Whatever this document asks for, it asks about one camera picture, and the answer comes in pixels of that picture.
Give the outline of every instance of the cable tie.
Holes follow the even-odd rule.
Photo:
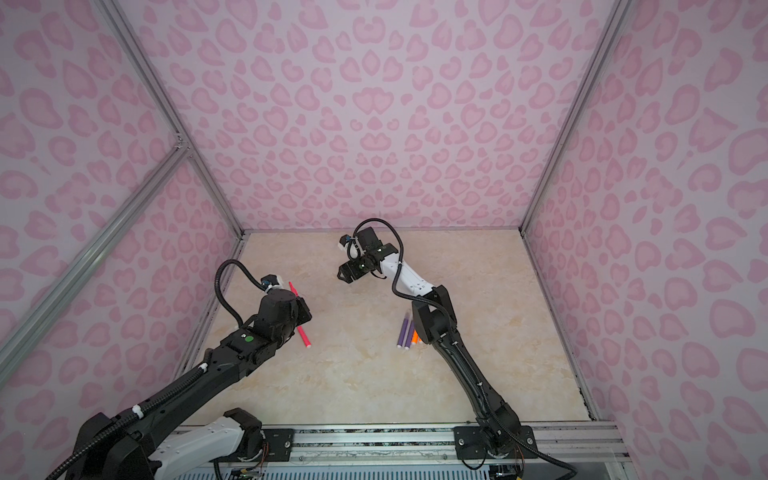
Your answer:
[[[131,411],[133,411],[133,413],[135,413],[139,417],[139,420],[141,420],[144,417],[144,412],[141,411],[141,407],[138,404],[134,405]]]

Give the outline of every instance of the orange marker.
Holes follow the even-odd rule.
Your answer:
[[[290,291],[293,292],[293,295],[299,296],[299,292],[296,291],[296,288],[293,287],[293,284],[291,282],[288,282],[288,286],[290,287]],[[310,342],[310,339],[306,336],[306,333],[304,333],[304,328],[299,325],[297,328],[299,330],[299,335],[301,335],[301,340],[304,341],[304,346],[306,348],[310,348],[312,346],[312,343]]]

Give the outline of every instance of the heart pattern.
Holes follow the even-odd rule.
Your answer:
[[[612,4],[123,3],[253,229],[518,226]]]
[[[3,478],[51,471],[82,422],[171,380],[233,242],[184,162],[0,391]]]
[[[0,14],[0,345],[175,143],[97,15]]]
[[[768,478],[766,17],[639,2],[529,237],[640,478]]]

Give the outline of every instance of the beige marble tabletop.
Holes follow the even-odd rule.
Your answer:
[[[442,357],[419,344],[396,347],[410,303],[391,280],[336,278],[346,261],[341,233],[254,233],[241,260],[256,278],[293,282],[313,314],[251,376],[224,390],[186,425],[241,407],[266,424],[463,422],[474,414]],[[380,231],[387,243],[394,237]],[[405,260],[445,285],[469,352],[522,420],[589,420],[517,230],[406,231]],[[244,319],[261,296],[237,270],[226,298]],[[236,323],[219,308],[205,341],[214,347]]]

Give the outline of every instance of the purple marker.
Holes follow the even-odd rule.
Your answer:
[[[411,326],[408,327],[408,336],[406,337],[406,342],[403,344],[403,346],[407,349],[411,348],[411,339],[413,338],[413,330],[416,329],[416,322],[411,320]]]
[[[409,315],[406,312],[406,317],[402,319],[402,327],[400,327],[400,339],[397,341],[397,348],[401,349],[402,344],[406,339],[406,332],[408,332],[408,318]]]

